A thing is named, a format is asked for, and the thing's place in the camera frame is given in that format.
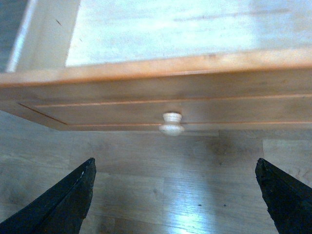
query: drawer front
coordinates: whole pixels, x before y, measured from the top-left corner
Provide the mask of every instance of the drawer front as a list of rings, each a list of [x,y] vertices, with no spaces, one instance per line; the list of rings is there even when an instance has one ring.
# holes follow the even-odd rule
[[[312,123],[312,95],[23,105],[75,127],[160,125],[165,112],[181,113],[184,124]]]

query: drawer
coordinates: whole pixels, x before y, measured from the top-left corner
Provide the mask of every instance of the drawer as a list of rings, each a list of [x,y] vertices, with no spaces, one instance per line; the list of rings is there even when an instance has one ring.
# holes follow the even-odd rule
[[[1,33],[3,111],[69,131],[157,130],[165,112],[192,131],[312,128],[308,1],[23,7],[14,42]]]
[[[307,47],[311,17],[303,0],[28,0],[7,71]]]
[[[156,129],[162,114],[182,114],[182,124],[202,126],[312,124],[312,95],[146,100],[96,103],[24,103],[24,106],[77,129]]]

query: wooden floor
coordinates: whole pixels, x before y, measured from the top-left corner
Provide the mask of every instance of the wooden floor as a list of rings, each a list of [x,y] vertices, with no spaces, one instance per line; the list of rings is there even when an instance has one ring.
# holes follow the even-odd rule
[[[277,234],[259,157],[312,186],[311,131],[58,132],[0,112],[0,221],[96,158],[82,234]]]

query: wood grain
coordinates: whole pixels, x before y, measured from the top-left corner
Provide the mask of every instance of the wood grain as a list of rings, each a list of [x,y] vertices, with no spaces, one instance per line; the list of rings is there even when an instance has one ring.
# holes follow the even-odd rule
[[[152,223],[144,223],[137,221],[129,221],[124,219],[116,219],[115,234],[190,234],[185,229],[169,227],[165,225],[157,225]]]
[[[97,172],[91,215],[162,223],[163,178]]]
[[[311,15],[302,0],[82,0],[66,64],[299,48]]]
[[[235,183],[221,182],[217,176],[197,180],[166,179],[164,224],[197,234],[276,234],[254,180],[254,176]]]
[[[0,163],[66,169],[72,142],[67,133],[0,131]]]
[[[88,154],[98,172],[225,181],[254,177],[254,162],[263,156],[259,139],[88,133],[75,138],[71,169]]]
[[[181,113],[185,124],[312,125],[312,95],[23,105],[74,127],[160,125],[166,112]]]
[[[115,219],[88,214],[83,220],[80,234],[115,234]]]
[[[0,223],[16,212],[24,208],[23,205],[16,205],[8,202],[0,202]]]
[[[0,164],[0,202],[26,206],[70,171],[53,167]]]
[[[309,140],[264,140],[264,158],[312,187],[312,143]]]
[[[220,137],[260,138],[260,139],[312,139],[312,130],[221,130]]]

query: white knob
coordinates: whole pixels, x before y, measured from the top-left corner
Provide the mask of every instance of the white knob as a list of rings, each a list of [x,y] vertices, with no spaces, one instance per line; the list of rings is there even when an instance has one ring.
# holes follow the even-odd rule
[[[165,123],[159,127],[159,130],[169,136],[178,136],[184,131],[184,127],[180,122],[182,115],[175,112],[168,112],[163,114]]]

